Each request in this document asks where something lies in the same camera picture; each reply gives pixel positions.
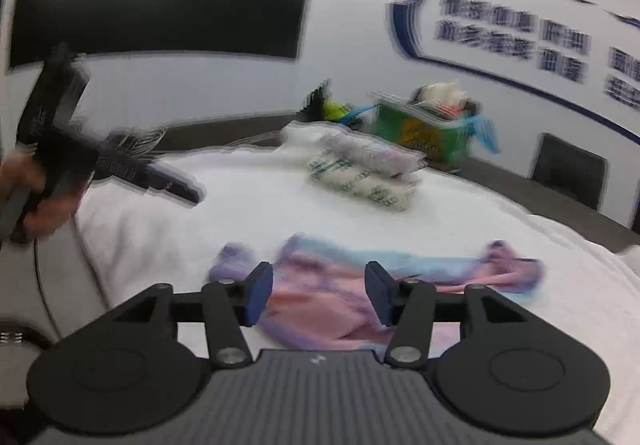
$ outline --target person's hand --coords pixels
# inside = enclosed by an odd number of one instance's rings
[[[0,164],[0,197],[6,198],[17,185],[27,185],[34,192],[44,190],[44,172],[30,155],[9,157]],[[41,201],[36,211],[24,216],[27,237],[46,237],[64,225],[78,209],[84,190],[82,185],[70,193]]]

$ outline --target black device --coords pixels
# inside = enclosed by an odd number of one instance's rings
[[[163,190],[191,205],[202,200],[203,191],[188,176],[133,158],[70,125],[88,81],[88,74],[64,44],[44,62],[20,117],[16,141],[35,147],[33,158],[43,167],[46,187],[40,194],[26,186],[11,191],[0,212],[0,242],[12,234],[19,239],[24,216],[40,200],[81,186],[96,170],[139,189]]]
[[[264,350],[254,361],[239,325],[259,318],[273,270],[197,293],[157,284],[44,352],[30,368],[23,441],[89,444],[604,445],[593,425],[609,393],[586,346],[482,285],[437,293],[365,271],[380,321],[373,351]],[[203,322],[208,359],[176,340]],[[433,324],[461,340],[428,359]]]
[[[540,137],[531,179],[598,210],[608,172],[609,162],[602,156],[546,132]]]

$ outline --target black cable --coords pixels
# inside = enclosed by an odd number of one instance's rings
[[[80,249],[80,253],[82,254],[82,257],[84,258],[84,264],[89,269],[89,272],[91,273],[95,287],[98,290],[98,295],[100,296],[100,301],[102,301],[102,306],[106,311],[109,311],[110,309],[113,308],[113,306],[109,302],[109,298],[107,297],[107,293],[104,290],[104,286],[102,285],[100,276],[96,271],[98,268],[97,266],[94,266],[94,262],[89,254],[89,250],[84,243],[84,239],[80,235],[80,229],[78,228],[78,221],[76,220],[75,214],[71,216],[71,232],[74,235],[74,239]]]
[[[56,324],[53,315],[51,314],[51,310],[49,308],[49,304],[47,303],[47,299],[44,297],[44,290],[42,289],[42,279],[40,277],[40,267],[38,266],[38,241],[37,239],[33,240],[33,268],[36,272],[36,283],[38,285],[38,292],[40,294],[40,299],[42,299],[42,305],[44,306],[45,311],[47,312],[47,317],[49,317],[49,322],[53,327],[53,332],[56,334],[57,340],[62,340],[62,332]]]

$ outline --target wall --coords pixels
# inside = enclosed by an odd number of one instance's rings
[[[528,175],[538,137],[551,132],[609,160],[609,180],[602,201],[603,214],[628,225],[640,180],[638,145],[613,130],[534,94],[496,83],[482,76],[408,60],[398,53],[389,32],[388,3],[398,0],[309,0],[300,58],[295,62],[216,54],[136,54],[92,57],[87,64],[92,79],[79,107],[90,126],[105,133],[116,126],[147,128],[161,123],[212,116],[251,114],[299,108],[303,97],[320,81],[331,77],[336,97],[366,103],[368,91],[408,95],[419,85],[455,78],[484,105],[494,120],[502,152],[476,154],[521,175]],[[635,53],[640,31],[613,20],[602,6],[585,11],[569,0],[488,0],[515,9],[530,9],[540,17],[564,22],[593,36],[588,63],[593,69],[584,84],[549,80],[533,67],[514,60],[479,56],[468,48],[433,39],[440,19],[430,0],[420,12],[424,49],[430,54],[484,66],[495,73],[528,81],[531,85],[595,110],[602,117],[640,134],[640,112],[603,94],[608,46]],[[592,0],[619,14],[637,16],[640,0]],[[10,6],[3,10],[2,57]],[[20,68],[6,76],[6,100],[0,100],[2,137],[9,146],[37,68]]]

